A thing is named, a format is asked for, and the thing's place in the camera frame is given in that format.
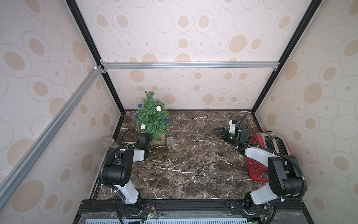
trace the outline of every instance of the beige circle pattern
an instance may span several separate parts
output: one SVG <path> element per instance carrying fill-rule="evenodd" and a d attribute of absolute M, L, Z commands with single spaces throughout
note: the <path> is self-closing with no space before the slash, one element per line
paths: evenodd
<path fill-rule="evenodd" d="M 264 49 L 267 52 L 273 52 L 274 58 L 279 58 L 293 35 L 294 23 L 300 20 L 296 15 L 303 15 L 307 9 L 306 4 L 296 6 L 294 3 L 285 4 L 277 1 L 263 4 L 259 0 L 220 0 L 218 4 L 201 5 L 200 11 L 196 10 L 198 7 L 193 0 L 152 0 L 150 2 L 149 0 L 108 0 L 108 2 L 109 4 L 98 4 L 93 1 L 83 1 L 82 3 L 84 15 L 91 18 L 94 36 L 100 40 L 100 45 L 104 46 L 103 57 L 108 58 L 107 51 L 109 51 L 116 52 L 125 58 L 125 53 L 117 48 L 118 45 L 113 38 L 113 43 L 109 39 L 100 38 L 105 34 L 119 37 L 125 32 L 136 40 L 143 34 L 150 35 L 155 40 L 163 38 L 165 41 L 156 43 L 155 50 L 151 51 L 155 58 L 161 62 L 170 61 L 171 58 L 175 59 L 178 56 L 175 53 L 177 49 L 173 45 L 178 37 L 178 32 L 185 33 L 192 41 L 198 36 L 198 32 L 203 33 L 208 36 L 209 42 L 212 42 L 219 34 L 223 34 L 229 41 L 237 34 L 241 34 L 246 37 L 246 42 L 232 45 L 244 45 L 244 50 L 240 51 L 242 53 L 240 57 L 243 57 L 244 61 L 259 60 L 264 55 Z M 262 41 L 263 39 L 269 40 L 278 33 L 280 36 L 272 39 L 269 44 Z M 262 36 L 261 45 L 257 40 L 253 46 L 259 45 L 260 47 L 250 48 L 247 46 L 247 42 L 255 35 Z M 203 52 L 198 56 L 200 61 L 205 61 L 205 58 L 209 58 L 213 54 L 211 50 L 200 50 L 200 52 Z M 224 60 L 233 51 L 230 48 L 225 48 L 222 52 L 223 59 L 217 59 Z M 140 48 L 133 53 L 140 58 L 143 56 Z M 193 59 L 197 55 L 196 49 L 191 48 L 186 55 L 188 55 L 186 58 Z"/>
<path fill-rule="evenodd" d="M 90 0 L 82 3 L 96 5 Z M 0 20 L 17 23 L 16 29 L 3 24 L 0 28 L 0 97 L 12 112 L 18 110 L 13 108 L 17 105 L 13 102 L 21 101 L 23 111 L 22 116 L 16 113 L 2 114 L 0 120 L 0 150 L 4 158 L 0 176 L 5 178 L 11 169 L 3 169 L 3 166 L 15 166 L 21 160 L 69 96 L 92 71 L 95 63 L 80 31 L 74 29 L 77 25 L 63 1 L 20 0 L 19 4 L 7 7 L 6 14 L 1 14 Z M 110 26 L 111 17 L 107 17 L 107 22 Z M 101 77 L 98 78 L 92 87 L 96 94 L 95 103 L 101 101 L 103 91 L 109 96 Z M 36 166 L 5 205 L 6 215 L 2 215 L 1 223 L 25 223 L 24 220 L 28 220 L 28 223 L 68 222 L 78 202 L 87 199 L 88 195 L 83 194 L 86 189 L 75 189 L 78 181 L 71 181 L 76 179 L 77 173 L 82 172 L 79 164 L 83 156 L 90 153 L 88 146 L 80 145 L 78 129 L 74 129 L 87 127 L 88 116 L 96 113 L 95 106 L 88 103 L 93 103 L 93 99 L 88 99 L 88 96 L 83 97 L 45 153 L 37 160 Z M 111 113 L 110 126 L 114 126 L 119 112 L 113 100 L 109 97 L 107 99 L 112 104 L 112 110 L 110 106 L 102 110 Z M 19 127 L 19 124 L 22 124 L 21 131 L 14 128 Z M 91 132 L 89 138 L 111 136 L 110 127 L 101 126 Z M 56 156 L 55 160 L 49 159 L 53 156 Z M 100 154 L 93 156 L 93 163 L 99 163 L 101 159 Z M 85 174 L 83 183 L 80 182 L 82 185 L 87 181 L 93 183 L 92 173 L 88 174 Z"/>
<path fill-rule="evenodd" d="M 289 0 L 279 5 L 283 3 L 292 11 L 304 5 L 304 1 Z M 292 153 L 302 158 L 310 191 L 303 200 L 315 223 L 357 219 L 347 215 L 358 201 L 357 78 L 352 73 L 358 59 L 357 28 L 353 25 L 358 19 L 357 6 L 355 0 L 322 5 L 311 22 L 311 28 L 319 29 L 305 32 L 256 112 L 264 131 L 278 133 L 279 128 L 262 122 L 271 113 L 278 117 L 270 95 L 275 92 L 283 98 L 285 113 L 276 122 L 285 129 L 283 136 Z"/>

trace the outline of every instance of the artificial pine tree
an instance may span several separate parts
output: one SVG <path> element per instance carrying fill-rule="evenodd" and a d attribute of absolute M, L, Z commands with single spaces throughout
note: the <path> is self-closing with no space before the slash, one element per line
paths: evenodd
<path fill-rule="evenodd" d="M 169 117 L 168 111 L 164 109 L 164 103 L 160 100 L 154 100 L 154 92 L 145 92 L 147 98 L 143 100 L 143 105 L 137 110 L 137 125 L 139 132 L 148 133 L 153 136 L 153 140 L 161 141 L 159 134 L 169 135 Z"/>

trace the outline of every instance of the enclosure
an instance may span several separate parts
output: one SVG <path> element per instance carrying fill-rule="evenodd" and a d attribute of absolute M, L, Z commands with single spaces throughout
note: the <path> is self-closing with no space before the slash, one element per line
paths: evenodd
<path fill-rule="evenodd" d="M 266 182 L 214 131 L 245 115 L 250 137 L 285 141 L 307 182 L 272 223 L 358 220 L 357 0 L 3 0 L 0 55 L 1 224 L 117 217 L 102 142 L 146 132 L 149 91 L 170 134 L 133 162 L 143 206 L 258 221 L 239 207 Z"/>

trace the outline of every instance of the wall panel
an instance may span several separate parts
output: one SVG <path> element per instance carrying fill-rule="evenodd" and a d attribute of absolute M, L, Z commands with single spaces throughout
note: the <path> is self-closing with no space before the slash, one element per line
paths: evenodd
<path fill-rule="evenodd" d="M 0 182 L 93 66 L 62 1 L 0 2 Z"/>
<path fill-rule="evenodd" d="M 256 113 L 298 158 L 317 224 L 358 220 L 357 59 L 358 1 L 326 1 Z"/>
<path fill-rule="evenodd" d="M 77 3 L 104 61 L 274 61 L 310 0 Z"/>
<path fill-rule="evenodd" d="M 120 112 L 99 76 L 0 212 L 0 224 L 71 224 L 93 189 Z"/>
<path fill-rule="evenodd" d="M 109 69 L 125 109 L 154 91 L 167 109 L 251 109 L 273 68 Z"/>

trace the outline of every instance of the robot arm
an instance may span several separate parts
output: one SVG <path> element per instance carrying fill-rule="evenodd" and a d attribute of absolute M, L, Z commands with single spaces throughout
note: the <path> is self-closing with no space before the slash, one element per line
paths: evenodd
<path fill-rule="evenodd" d="M 245 155 L 269 168 L 268 184 L 245 195 L 246 211 L 255 211 L 258 205 L 270 203 L 286 195 L 298 194 L 302 190 L 302 179 L 298 170 L 284 158 L 256 147 L 246 148 Z M 287 157 L 298 165 L 295 156 Z"/>
<path fill-rule="evenodd" d="M 110 148 L 100 170 L 101 182 L 114 189 L 125 204 L 140 204 L 140 194 L 130 177 L 133 162 L 146 160 L 149 156 L 151 136 L 138 135 L 138 142 L 122 142 L 120 147 Z"/>

